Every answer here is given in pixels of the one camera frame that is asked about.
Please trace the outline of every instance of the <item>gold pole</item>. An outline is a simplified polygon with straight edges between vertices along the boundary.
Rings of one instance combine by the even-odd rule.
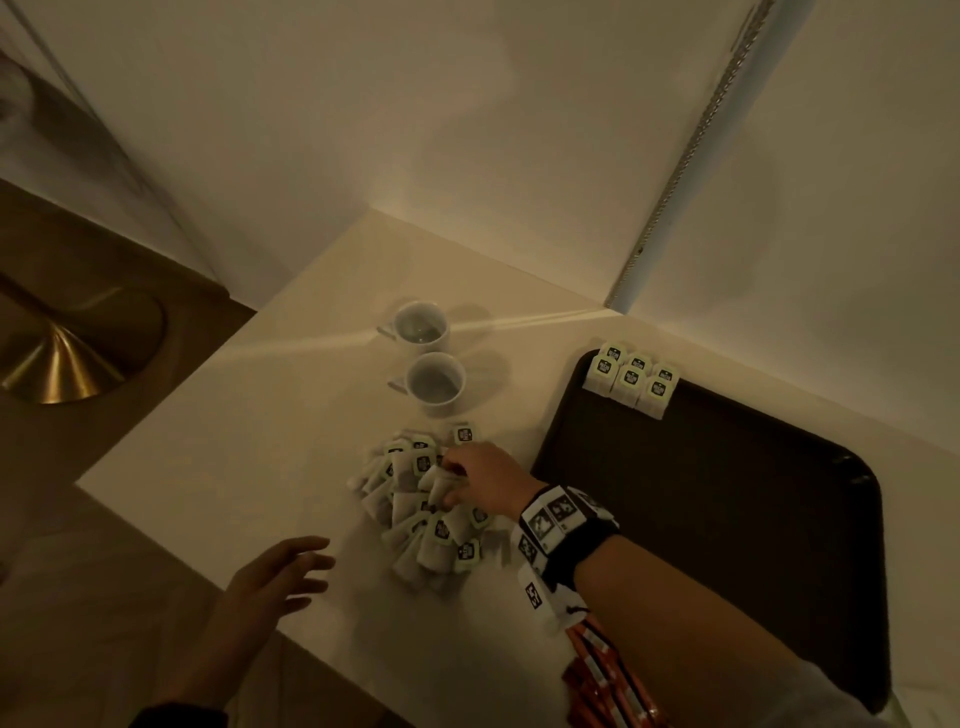
[[[38,404],[85,400],[142,371],[163,341],[166,318],[153,296],[112,288],[58,311],[0,273],[0,293],[34,319],[0,348],[0,386]]]

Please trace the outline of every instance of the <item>mug handle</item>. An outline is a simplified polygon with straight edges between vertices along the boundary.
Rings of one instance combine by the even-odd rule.
[[[377,327],[376,330],[377,333],[382,333],[388,339],[396,341],[396,331],[393,324],[384,324],[382,327]]]
[[[399,377],[396,378],[396,379],[391,379],[390,381],[388,381],[388,382],[387,382],[387,386],[390,387],[391,389],[399,392],[401,395],[409,395],[409,394],[410,394],[409,392],[407,392],[407,388],[403,386],[403,379],[401,379],[401,378],[399,378]]]

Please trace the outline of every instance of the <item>herringbone wood floor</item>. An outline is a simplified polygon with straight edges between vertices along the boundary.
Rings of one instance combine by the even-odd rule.
[[[153,292],[166,341],[137,379],[37,406],[0,390],[0,726],[111,728],[146,705],[217,590],[73,483],[252,312],[168,260],[0,182],[0,270],[54,305],[105,285]],[[0,299],[0,342],[20,312]],[[274,635],[230,704],[232,725],[401,725]]]

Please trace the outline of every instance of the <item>black sleeve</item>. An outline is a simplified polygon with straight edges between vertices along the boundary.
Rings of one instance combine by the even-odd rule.
[[[130,728],[227,728],[227,714],[196,705],[166,703],[141,711]]]

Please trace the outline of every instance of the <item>cup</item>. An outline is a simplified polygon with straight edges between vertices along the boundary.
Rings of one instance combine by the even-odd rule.
[[[442,352],[450,338],[450,325],[444,312],[427,301],[402,306],[389,324],[376,330],[415,354]]]
[[[429,412],[450,410],[467,386],[467,370],[448,353],[431,352],[418,356],[400,379],[387,382],[399,393],[413,398]]]

